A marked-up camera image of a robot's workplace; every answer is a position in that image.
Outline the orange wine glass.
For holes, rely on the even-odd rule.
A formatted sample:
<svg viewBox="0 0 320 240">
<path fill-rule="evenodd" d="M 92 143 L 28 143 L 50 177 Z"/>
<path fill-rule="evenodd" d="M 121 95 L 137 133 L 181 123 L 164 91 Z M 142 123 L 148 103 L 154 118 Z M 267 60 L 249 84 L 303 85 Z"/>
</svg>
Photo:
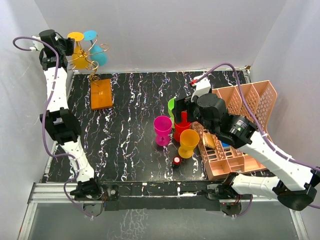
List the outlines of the orange wine glass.
<svg viewBox="0 0 320 240">
<path fill-rule="evenodd" d="M 191 158 L 200 141 L 199 134 L 193 129 L 184 130 L 180 135 L 178 154 L 183 159 Z"/>
<path fill-rule="evenodd" d="M 81 41 L 84 39 L 84 34 L 81 32 L 70 32 L 67 36 L 68 38 L 73 38 L 75 40 L 75 47 L 74 53 L 71 56 L 72 63 L 76 69 L 85 69 L 86 64 L 86 54 L 85 51 L 82 49 Z"/>
</svg>

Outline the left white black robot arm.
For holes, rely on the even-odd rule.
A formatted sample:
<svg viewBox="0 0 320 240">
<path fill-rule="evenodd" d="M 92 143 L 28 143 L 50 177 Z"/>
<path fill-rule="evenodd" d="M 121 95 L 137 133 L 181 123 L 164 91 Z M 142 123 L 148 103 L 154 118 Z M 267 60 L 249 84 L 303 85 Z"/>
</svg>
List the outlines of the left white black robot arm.
<svg viewBox="0 0 320 240">
<path fill-rule="evenodd" d="M 77 187 L 70 194 L 98 200 L 104 188 L 85 155 L 80 122 L 70 111 L 67 101 L 67 57 L 73 54 L 75 41 L 70 37 L 63 38 L 53 29 L 40 32 L 39 38 L 45 43 L 39 59 L 46 78 L 48 101 L 40 121 L 51 139 L 64 150 L 63 156 L 68 157 L 75 171 Z"/>
</svg>

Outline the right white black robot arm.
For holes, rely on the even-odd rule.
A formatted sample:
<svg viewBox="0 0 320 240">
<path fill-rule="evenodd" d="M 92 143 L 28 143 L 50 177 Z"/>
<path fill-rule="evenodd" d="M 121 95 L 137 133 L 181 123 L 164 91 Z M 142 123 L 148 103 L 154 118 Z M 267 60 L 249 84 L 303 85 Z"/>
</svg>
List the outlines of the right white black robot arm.
<svg viewBox="0 0 320 240">
<path fill-rule="evenodd" d="M 295 211 L 302 211 L 314 201 L 320 182 L 320 170 L 298 164 L 286 157 L 257 126 L 241 115 L 230 114 L 225 101 L 215 93 L 176 98 L 172 113 L 180 123 L 181 113 L 189 122 L 198 122 L 221 142 L 253 157 L 264 165 L 273 177 L 230 173 L 219 189 L 233 199 L 237 195 L 264 196 L 277 199 Z"/>
</svg>

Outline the teal wine glass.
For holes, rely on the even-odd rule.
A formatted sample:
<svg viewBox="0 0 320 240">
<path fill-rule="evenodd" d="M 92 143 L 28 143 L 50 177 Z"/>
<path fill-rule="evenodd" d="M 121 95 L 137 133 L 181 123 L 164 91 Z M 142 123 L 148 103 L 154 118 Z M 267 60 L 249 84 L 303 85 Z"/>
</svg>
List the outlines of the teal wine glass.
<svg viewBox="0 0 320 240">
<path fill-rule="evenodd" d="M 89 57 L 92 61 L 96 61 L 99 66 L 104 66 L 108 62 L 106 51 L 109 49 L 109 45 L 98 44 L 98 34 L 94 30 L 88 30 L 83 33 L 84 41 L 90 42 Z"/>
</svg>

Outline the green wine glass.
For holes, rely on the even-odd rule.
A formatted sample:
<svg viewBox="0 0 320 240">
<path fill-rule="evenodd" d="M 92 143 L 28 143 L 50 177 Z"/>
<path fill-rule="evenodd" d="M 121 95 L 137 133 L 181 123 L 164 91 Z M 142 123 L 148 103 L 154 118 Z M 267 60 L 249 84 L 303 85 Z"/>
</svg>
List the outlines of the green wine glass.
<svg viewBox="0 0 320 240">
<path fill-rule="evenodd" d="M 175 118 L 174 118 L 174 114 L 173 114 L 173 108 L 175 107 L 175 97 L 173 97 L 172 99 L 170 99 L 167 103 L 167 109 L 168 109 L 168 114 L 172 123 L 171 128 L 174 129 L 175 128 Z"/>
</svg>

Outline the red wine glass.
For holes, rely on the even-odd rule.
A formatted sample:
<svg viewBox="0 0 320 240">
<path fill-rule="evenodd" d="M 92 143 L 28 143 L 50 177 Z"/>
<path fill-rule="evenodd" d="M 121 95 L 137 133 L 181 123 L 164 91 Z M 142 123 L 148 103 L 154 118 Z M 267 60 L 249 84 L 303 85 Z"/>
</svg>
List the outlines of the red wine glass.
<svg viewBox="0 0 320 240">
<path fill-rule="evenodd" d="M 176 118 L 174 118 L 174 128 L 175 132 L 173 134 L 173 138 L 176 142 L 180 142 L 180 136 L 181 133 L 185 130 L 188 130 L 191 128 L 191 122 L 187 121 L 188 120 L 188 114 L 186 111 L 181 112 L 181 123 L 176 123 Z"/>
</svg>

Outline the magenta wine glass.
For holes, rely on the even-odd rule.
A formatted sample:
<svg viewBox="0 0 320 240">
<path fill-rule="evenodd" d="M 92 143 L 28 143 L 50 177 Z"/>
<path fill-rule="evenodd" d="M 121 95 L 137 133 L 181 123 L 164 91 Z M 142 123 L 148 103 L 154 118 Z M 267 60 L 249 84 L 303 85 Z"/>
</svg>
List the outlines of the magenta wine glass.
<svg viewBox="0 0 320 240">
<path fill-rule="evenodd" d="M 155 142 L 159 146 L 166 146 L 170 143 L 170 133 L 172 130 L 172 121 L 169 117 L 161 115 L 155 118 L 153 122 L 156 133 Z"/>
</svg>

